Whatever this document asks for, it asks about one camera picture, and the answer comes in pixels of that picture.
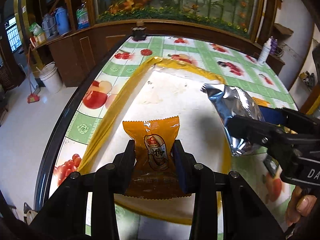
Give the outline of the right hand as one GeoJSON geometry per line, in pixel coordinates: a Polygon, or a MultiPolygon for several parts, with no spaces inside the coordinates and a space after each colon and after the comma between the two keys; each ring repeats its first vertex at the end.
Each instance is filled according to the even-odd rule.
{"type": "Polygon", "coordinates": [[[303,194],[302,188],[295,186],[285,212],[287,226],[299,222],[301,217],[308,216],[316,203],[316,200],[317,197],[303,194]]]}

